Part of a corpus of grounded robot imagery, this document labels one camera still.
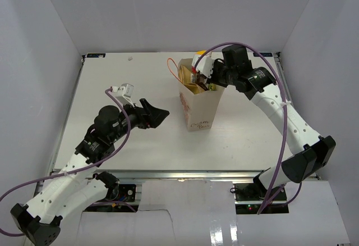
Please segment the yellow snack bar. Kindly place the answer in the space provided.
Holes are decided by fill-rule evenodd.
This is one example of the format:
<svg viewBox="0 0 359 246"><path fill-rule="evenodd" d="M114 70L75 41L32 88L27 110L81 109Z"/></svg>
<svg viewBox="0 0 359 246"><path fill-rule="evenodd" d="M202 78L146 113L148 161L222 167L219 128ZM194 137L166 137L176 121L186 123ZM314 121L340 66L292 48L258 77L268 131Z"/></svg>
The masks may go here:
<svg viewBox="0 0 359 246"><path fill-rule="evenodd" d="M209 89L210 91L216 91L216 90L217 90L217 86L216 86L215 84L213 84L213 83L210 83L210 84L208 85L208 89Z"/></svg>

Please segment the brown chocolate wrapper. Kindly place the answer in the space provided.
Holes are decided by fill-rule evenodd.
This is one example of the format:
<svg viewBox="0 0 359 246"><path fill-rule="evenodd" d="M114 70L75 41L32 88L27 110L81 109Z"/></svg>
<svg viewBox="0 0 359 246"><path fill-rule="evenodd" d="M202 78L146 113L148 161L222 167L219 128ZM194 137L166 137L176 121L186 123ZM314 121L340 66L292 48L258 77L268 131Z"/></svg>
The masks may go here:
<svg viewBox="0 0 359 246"><path fill-rule="evenodd" d="M196 84L197 84L200 88L202 88L204 91L209 90L209 89L208 89L208 85L207 85L207 83L206 83L206 77L205 77L205 76L198 75L198 76L196 77Z"/></svg>

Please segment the yellow chips bag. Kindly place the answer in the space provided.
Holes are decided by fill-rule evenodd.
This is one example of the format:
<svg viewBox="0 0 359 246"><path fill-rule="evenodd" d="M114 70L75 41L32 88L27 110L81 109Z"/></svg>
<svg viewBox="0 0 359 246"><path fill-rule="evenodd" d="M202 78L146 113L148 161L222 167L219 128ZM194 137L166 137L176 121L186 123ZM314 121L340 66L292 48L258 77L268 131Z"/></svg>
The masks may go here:
<svg viewBox="0 0 359 246"><path fill-rule="evenodd" d="M181 65L179 67L178 77L180 79L180 83L178 85L180 92L200 94L208 91L208 88L203 83L196 82L196 75L193 74L185 65Z"/></svg>

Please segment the small yellow snack packet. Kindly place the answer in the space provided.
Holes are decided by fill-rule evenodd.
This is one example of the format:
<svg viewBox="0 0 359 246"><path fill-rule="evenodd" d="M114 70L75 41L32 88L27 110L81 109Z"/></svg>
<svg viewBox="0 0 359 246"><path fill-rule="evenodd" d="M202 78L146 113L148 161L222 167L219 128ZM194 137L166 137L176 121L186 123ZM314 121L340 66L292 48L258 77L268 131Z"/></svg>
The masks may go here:
<svg viewBox="0 0 359 246"><path fill-rule="evenodd" d="M197 55L197 56L202 56L205 52L206 52L206 50L197 51L197 52L195 53L195 55Z"/></svg>

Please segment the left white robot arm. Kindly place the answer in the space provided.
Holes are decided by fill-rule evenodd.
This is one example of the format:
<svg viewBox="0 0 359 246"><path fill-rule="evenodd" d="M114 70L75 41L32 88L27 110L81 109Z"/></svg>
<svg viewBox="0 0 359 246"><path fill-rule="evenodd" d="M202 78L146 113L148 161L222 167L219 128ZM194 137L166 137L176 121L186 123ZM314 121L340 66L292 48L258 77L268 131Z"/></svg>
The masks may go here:
<svg viewBox="0 0 359 246"><path fill-rule="evenodd" d="M107 171L96 175L82 189L79 185L115 151L115 142L128 131L135 127L155 129L169 116L169 111L153 107L144 98L140 103L139 107L102 107L57 177L25 204L13 206L15 224L34 245L51 245L61 232L61 221L70 214L99 200L117 197L118 180Z"/></svg>

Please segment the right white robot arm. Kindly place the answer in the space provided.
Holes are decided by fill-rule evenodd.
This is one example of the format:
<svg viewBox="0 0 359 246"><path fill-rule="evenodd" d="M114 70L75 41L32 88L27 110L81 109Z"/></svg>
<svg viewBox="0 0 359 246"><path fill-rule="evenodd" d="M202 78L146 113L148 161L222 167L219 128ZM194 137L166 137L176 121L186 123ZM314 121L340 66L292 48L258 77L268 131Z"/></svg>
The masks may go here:
<svg viewBox="0 0 359 246"><path fill-rule="evenodd" d="M336 146L331 136L324 137L308 125L285 96L279 81L267 68L252 66L244 46L234 44L222 49L222 60L215 60L210 81L227 87L232 85L260 108L286 140L292 156L279 167L262 171L244 192L267 200L274 188L286 183L300 183L323 168Z"/></svg>

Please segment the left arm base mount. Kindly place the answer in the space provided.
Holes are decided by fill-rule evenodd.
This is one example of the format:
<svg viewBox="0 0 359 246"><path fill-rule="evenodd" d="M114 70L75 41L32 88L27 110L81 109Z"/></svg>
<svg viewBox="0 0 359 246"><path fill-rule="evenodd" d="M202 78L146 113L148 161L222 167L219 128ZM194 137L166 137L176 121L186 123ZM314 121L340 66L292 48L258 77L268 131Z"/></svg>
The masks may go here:
<svg viewBox="0 0 359 246"><path fill-rule="evenodd" d="M135 197L135 184L118 184L112 193L86 208L84 212L137 212L138 205L132 204Z"/></svg>

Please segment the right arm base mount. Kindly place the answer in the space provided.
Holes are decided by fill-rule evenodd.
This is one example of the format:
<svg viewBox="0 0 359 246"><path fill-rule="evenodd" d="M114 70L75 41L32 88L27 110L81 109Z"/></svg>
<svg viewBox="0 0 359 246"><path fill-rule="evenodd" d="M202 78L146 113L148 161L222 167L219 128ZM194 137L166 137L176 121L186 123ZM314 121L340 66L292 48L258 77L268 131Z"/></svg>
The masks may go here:
<svg viewBox="0 0 359 246"><path fill-rule="evenodd" d="M236 183L229 190L235 199L237 215L255 215L264 201L265 192L257 192L253 183ZM276 197L263 209L261 214L288 214L287 195L281 189Z"/></svg>

